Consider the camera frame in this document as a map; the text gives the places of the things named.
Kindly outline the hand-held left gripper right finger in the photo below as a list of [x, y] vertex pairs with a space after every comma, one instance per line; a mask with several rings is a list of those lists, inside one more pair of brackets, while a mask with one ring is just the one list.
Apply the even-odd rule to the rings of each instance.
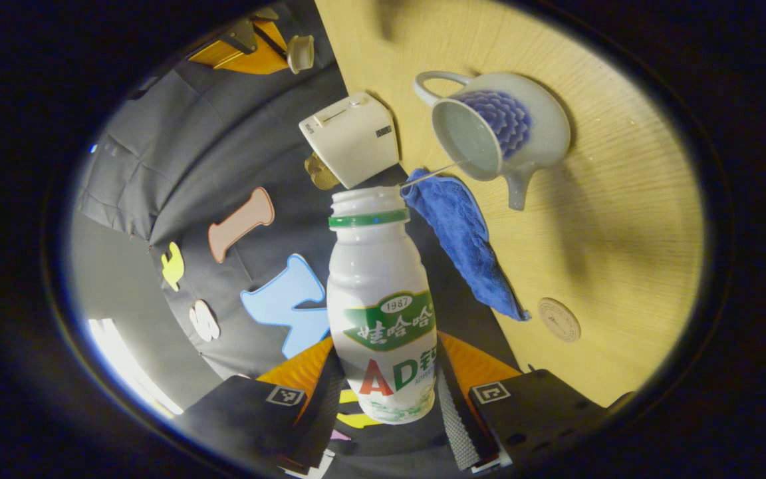
[[531, 472], [604, 426], [611, 407], [544, 369], [521, 372], [438, 333], [436, 392], [460, 470]]

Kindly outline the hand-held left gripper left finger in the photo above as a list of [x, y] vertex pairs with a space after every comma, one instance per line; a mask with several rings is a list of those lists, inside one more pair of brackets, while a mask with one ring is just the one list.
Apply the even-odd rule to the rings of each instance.
[[234, 375], [180, 415], [180, 430], [223, 460], [261, 476], [321, 464], [344, 384], [332, 339], [259, 378]]

